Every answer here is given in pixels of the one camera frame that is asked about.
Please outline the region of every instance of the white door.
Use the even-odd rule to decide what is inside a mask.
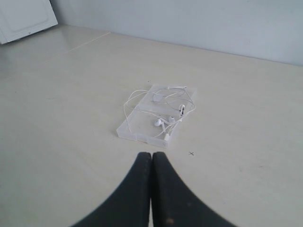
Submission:
[[[20,39],[57,24],[49,0],[0,0],[1,43]]]

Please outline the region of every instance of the clear plastic case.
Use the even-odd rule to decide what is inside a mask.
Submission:
[[[167,97],[172,94],[176,87],[180,86],[153,85],[149,92],[145,94],[127,117],[131,131],[129,130],[127,121],[125,120],[117,129],[118,136],[124,139],[143,141],[151,145],[167,148],[176,129],[178,128],[178,125],[184,123],[184,120],[183,122],[179,122],[173,128],[169,136],[166,136],[166,133],[162,133],[160,136],[157,136],[162,132],[161,126],[154,126],[157,117],[140,111],[151,112],[166,120],[170,116],[173,116],[178,120],[179,106],[184,105],[184,112],[187,113],[192,107],[192,104],[186,101],[189,100],[187,95],[189,95],[189,97],[194,101],[196,89],[187,87],[186,92],[180,92],[178,96]]]

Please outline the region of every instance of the transparent container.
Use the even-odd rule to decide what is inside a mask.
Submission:
[[[165,132],[159,135],[162,132],[162,127],[156,127],[154,125],[158,117],[140,111],[153,113],[166,121],[168,121],[170,116],[173,116],[177,121],[180,117],[180,105],[185,106],[184,113],[186,114],[190,108],[192,108],[192,104],[186,100],[193,100],[196,96],[196,89],[187,87],[186,93],[178,87],[180,86],[153,85],[127,117],[131,131],[125,120],[117,129],[118,136],[128,140],[143,141],[151,145],[167,148],[178,125],[182,124],[184,120],[173,127],[169,136],[166,136]]]

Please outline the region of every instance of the earphone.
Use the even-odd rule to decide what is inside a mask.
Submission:
[[[142,112],[142,113],[146,113],[146,114],[155,116],[155,117],[156,117],[156,120],[155,120],[155,122],[154,122],[154,126],[155,126],[155,127],[159,127],[159,126],[161,125],[161,126],[162,126],[162,132],[159,133],[159,134],[156,135],[156,136],[153,136],[153,137],[156,138],[156,137],[162,135],[163,133],[166,133],[166,134],[165,134],[164,140],[168,141],[170,133],[171,133],[172,130],[177,126],[177,124],[178,124],[179,122],[181,122],[182,119],[183,119],[184,117],[186,117],[190,112],[194,111],[195,108],[196,108],[196,106],[195,106],[195,104],[193,103],[193,101],[192,101],[190,95],[188,94],[186,88],[187,88],[187,87],[181,87],[181,86],[179,86],[179,87],[167,87],[167,88],[164,88],[164,89],[159,89],[159,90],[156,91],[156,92],[154,92],[154,91],[147,91],[147,90],[136,90],[136,91],[134,91],[134,92],[129,96],[128,100],[127,100],[127,101],[124,103],[124,105],[123,105],[123,111],[124,111],[124,114],[125,114],[126,123],[127,123],[127,127],[128,127],[128,129],[129,129],[129,131],[132,132],[131,129],[130,129],[130,126],[129,126],[128,117],[127,117],[126,112],[125,112],[125,107],[128,107],[128,108],[130,108],[130,109],[133,109],[133,110],[135,110],[135,111],[139,111],[139,112]],[[172,93],[172,94],[170,94],[170,95],[167,95],[167,96],[164,96],[164,95],[160,95],[160,94],[159,94],[159,93],[160,93],[161,91],[163,91],[163,90],[180,90],[180,91],[174,92],[174,93]],[[138,94],[138,95],[135,95],[135,96],[133,97],[133,94],[136,93],[136,92],[139,92],[139,91],[141,91],[141,93]],[[179,114],[179,119],[176,120],[175,117],[170,116],[170,117],[168,118],[168,121],[166,121],[164,118],[162,118],[162,117],[158,116],[157,114],[155,114],[155,111],[144,111],[144,110],[140,110],[140,109],[137,108],[137,107],[136,107],[136,108],[131,108],[131,107],[129,107],[129,106],[127,105],[129,101],[133,100],[134,98],[136,98],[136,97],[138,97],[138,96],[140,96],[140,95],[147,94],[147,93],[152,93],[152,94],[154,94],[154,96],[162,96],[162,97],[163,97],[163,100],[165,101],[164,103],[158,103],[158,102],[161,101],[161,99],[158,99],[158,97],[157,97],[157,100],[155,99],[155,97],[153,97],[153,100],[152,100],[152,101],[156,102],[158,105],[160,105],[160,104],[167,104],[167,105],[169,105],[173,110],[175,110],[175,111],[178,112],[178,114]],[[184,95],[184,94],[186,94],[186,95],[188,96],[188,100],[187,100],[187,99],[184,99],[184,98],[181,98],[181,96]],[[170,97],[170,98],[175,98],[175,100],[172,100],[171,102],[168,102],[168,101],[167,101],[167,98],[169,98],[169,97]],[[191,104],[190,109],[187,111],[187,113],[185,113],[185,105],[184,105],[184,104],[181,104],[181,105],[179,106],[178,109],[176,109],[176,108],[174,108],[173,106],[171,106],[171,103],[173,103],[173,102],[175,102],[175,101],[178,101],[178,100],[184,100],[185,102],[188,102],[188,103]]]

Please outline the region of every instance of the white wall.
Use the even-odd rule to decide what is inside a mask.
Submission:
[[[51,0],[60,22],[303,65],[302,0]]]

